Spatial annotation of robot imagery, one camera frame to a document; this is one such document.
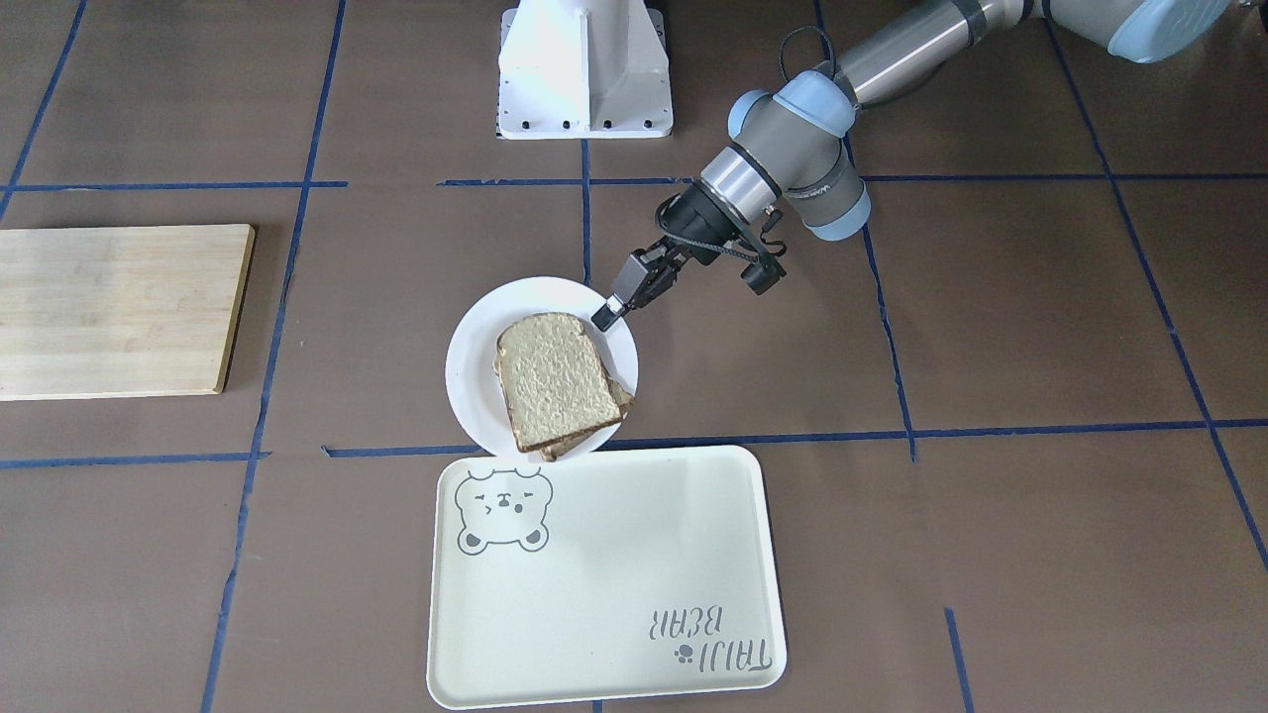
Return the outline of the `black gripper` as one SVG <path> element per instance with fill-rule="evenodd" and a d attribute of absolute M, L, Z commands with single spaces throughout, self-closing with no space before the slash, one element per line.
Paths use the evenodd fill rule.
<path fill-rule="evenodd" d="M 598 331 L 610 330 L 630 311 L 643 310 L 661 298 L 675 287 L 689 258 L 709 265 L 718 256 L 730 255 L 749 266 L 751 255 L 727 247 L 727 244 L 741 244 L 737 221 L 700 181 L 664 200 L 654 222 L 662 239 L 650 250 L 634 250 L 626 258 L 614 280 L 612 294 L 590 316 Z"/>

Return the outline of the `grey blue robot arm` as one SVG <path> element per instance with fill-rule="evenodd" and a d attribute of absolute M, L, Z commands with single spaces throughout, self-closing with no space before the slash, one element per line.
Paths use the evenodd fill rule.
<path fill-rule="evenodd" d="M 739 258 L 744 284 L 765 293 L 785 275 L 784 244 L 765 241 L 781 217 L 779 200 L 823 241 L 862 230 L 871 199 L 844 150 L 858 114 L 997 30 L 1046 19 L 1110 55 L 1153 63 L 1194 44 L 1226 10 L 1226 1 L 921 3 L 869 41 L 787 77 L 779 91 L 742 95 L 728 115 L 727 148 L 657 208 L 661 239 L 630 254 L 590 320 L 606 331 L 675 285 L 686 263 L 708 265 L 720 255 Z"/>

